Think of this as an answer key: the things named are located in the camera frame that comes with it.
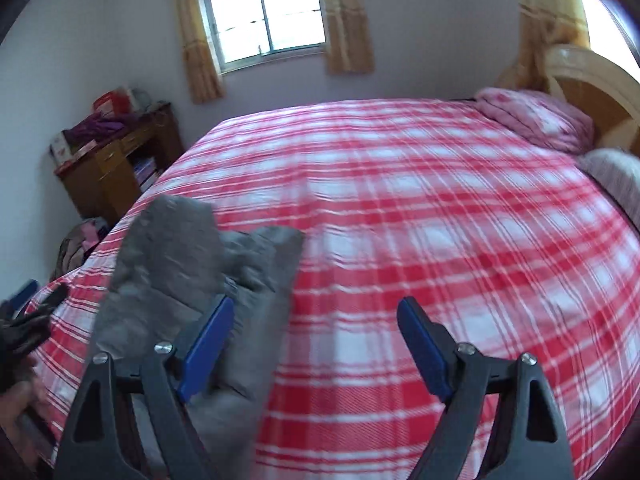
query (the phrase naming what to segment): window sill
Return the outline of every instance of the window sill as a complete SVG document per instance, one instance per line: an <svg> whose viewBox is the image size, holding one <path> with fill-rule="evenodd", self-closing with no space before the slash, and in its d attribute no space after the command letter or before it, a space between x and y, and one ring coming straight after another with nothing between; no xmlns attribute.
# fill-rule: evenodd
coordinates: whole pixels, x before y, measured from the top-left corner
<svg viewBox="0 0 640 480"><path fill-rule="evenodd" d="M225 63L221 67L220 72L225 75L231 72L236 72L237 70L262 65L265 63L283 61L286 59L292 59L294 57L316 56L317 54L324 54L324 44L288 48L287 50L273 52L272 54L267 54L266 56L253 56L246 57L244 59L238 59L237 61Z"/></svg>

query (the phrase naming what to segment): wooden desk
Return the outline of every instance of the wooden desk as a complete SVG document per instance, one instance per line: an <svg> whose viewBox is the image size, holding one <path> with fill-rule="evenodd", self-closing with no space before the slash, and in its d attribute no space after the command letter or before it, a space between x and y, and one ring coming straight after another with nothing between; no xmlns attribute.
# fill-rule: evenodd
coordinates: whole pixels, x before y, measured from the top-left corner
<svg viewBox="0 0 640 480"><path fill-rule="evenodd" d="M85 155L59 178L83 218L102 216L113 226L141 195L130 160L152 156L158 170L164 171L183 153L171 105L164 104L106 146Z"/></svg>

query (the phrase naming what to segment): folded pink quilt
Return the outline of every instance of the folded pink quilt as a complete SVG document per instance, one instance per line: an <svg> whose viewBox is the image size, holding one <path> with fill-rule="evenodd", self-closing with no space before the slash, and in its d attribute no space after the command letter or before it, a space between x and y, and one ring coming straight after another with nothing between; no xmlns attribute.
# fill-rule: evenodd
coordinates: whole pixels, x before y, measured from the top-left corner
<svg viewBox="0 0 640 480"><path fill-rule="evenodd" d="M478 111L531 144L580 155L593 148L593 120L578 108L542 92L483 88Z"/></svg>

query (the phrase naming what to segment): brown curtain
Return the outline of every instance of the brown curtain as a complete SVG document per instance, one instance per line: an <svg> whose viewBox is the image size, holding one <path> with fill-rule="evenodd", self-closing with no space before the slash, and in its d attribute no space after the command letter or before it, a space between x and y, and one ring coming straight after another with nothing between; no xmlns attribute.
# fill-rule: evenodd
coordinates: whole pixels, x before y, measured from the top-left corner
<svg viewBox="0 0 640 480"><path fill-rule="evenodd" d="M590 46L582 0L521 0L518 88L546 89L545 52L558 43Z"/></svg>
<svg viewBox="0 0 640 480"><path fill-rule="evenodd" d="M182 37L182 58L195 104L224 95L220 76L211 53L199 0L175 0Z"/></svg>
<svg viewBox="0 0 640 480"><path fill-rule="evenodd" d="M329 72L373 72L369 21L362 0L324 0L324 10Z"/></svg>

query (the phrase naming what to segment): white wall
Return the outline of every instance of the white wall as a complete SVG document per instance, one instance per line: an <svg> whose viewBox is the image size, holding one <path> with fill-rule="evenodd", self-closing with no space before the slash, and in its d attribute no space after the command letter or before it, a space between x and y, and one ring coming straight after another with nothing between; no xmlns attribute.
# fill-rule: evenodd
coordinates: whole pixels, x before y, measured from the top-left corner
<svg viewBox="0 0 640 480"><path fill-rule="evenodd" d="M465 98L515 56L518 0L364 0L376 71L330 76L322 56L245 68L226 97L193 105L174 0L109 0L129 83L174 104L187 146L220 121L261 110L373 97Z"/></svg>
<svg viewBox="0 0 640 480"><path fill-rule="evenodd" d="M32 0L0 45L0 298L46 283L79 221L48 154L51 137L120 84L105 0Z"/></svg>

